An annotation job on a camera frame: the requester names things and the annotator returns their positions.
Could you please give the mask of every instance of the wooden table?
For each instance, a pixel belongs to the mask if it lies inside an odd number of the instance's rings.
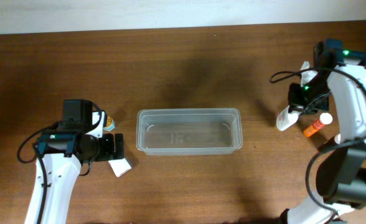
[[[116,178],[107,162],[94,164],[75,183],[67,223],[236,222],[297,206],[316,147],[339,132],[336,109],[311,139],[301,131],[316,116],[279,132],[276,115],[299,80],[268,79],[312,61],[313,45],[328,37],[366,51],[366,21],[0,35],[0,223],[24,222],[34,186],[35,165],[17,161],[18,146],[60,119],[71,98],[115,119],[133,169]],[[220,107],[241,112],[239,151],[151,157],[136,149],[140,110]],[[366,208],[343,218],[366,223]]]

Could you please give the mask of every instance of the plastic tray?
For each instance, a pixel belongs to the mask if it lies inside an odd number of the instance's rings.
[[[230,154],[243,145],[235,108],[142,110],[136,147],[150,156]]]

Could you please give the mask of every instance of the white wall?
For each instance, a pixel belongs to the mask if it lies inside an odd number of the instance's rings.
[[[366,19],[366,0],[0,0],[0,34]]]

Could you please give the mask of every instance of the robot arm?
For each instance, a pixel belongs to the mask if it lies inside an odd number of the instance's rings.
[[[103,134],[107,115],[99,111],[93,112],[87,100],[65,100],[58,129],[43,131],[34,144],[40,158],[25,224],[65,223],[82,164],[88,163],[90,170],[92,162],[124,158],[122,134]]]
[[[366,54],[342,49],[342,42],[326,40],[314,48],[314,66],[318,70],[309,82],[291,84],[289,107],[302,114],[328,111],[329,93],[335,99],[341,142],[351,142],[366,136]],[[360,82],[342,75],[344,72]],[[323,205],[339,215],[366,206],[366,138],[359,144],[334,151],[318,168],[317,192],[313,195]],[[282,214],[282,223],[325,223],[331,211],[315,204],[310,198],[300,206]]]

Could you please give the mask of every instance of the cylindrical object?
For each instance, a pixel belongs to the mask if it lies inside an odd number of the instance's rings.
[[[291,111],[289,112],[289,106],[287,106],[278,116],[277,116],[277,128],[280,131],[284,131],[293,125],[299,118],[301,112]]]
[[[312,125],[310,125],[309,127],[307,127],[304,131],[303,134],[306,137],[310,137],[312,136],[314,133],[318,132],[320,129],[322,129],[325,125],[327,124],[331,124],[332,122],[332,116],[329,113],[322,113],[320,115],[320,118],[317,119],[317,121],[315,121]]]

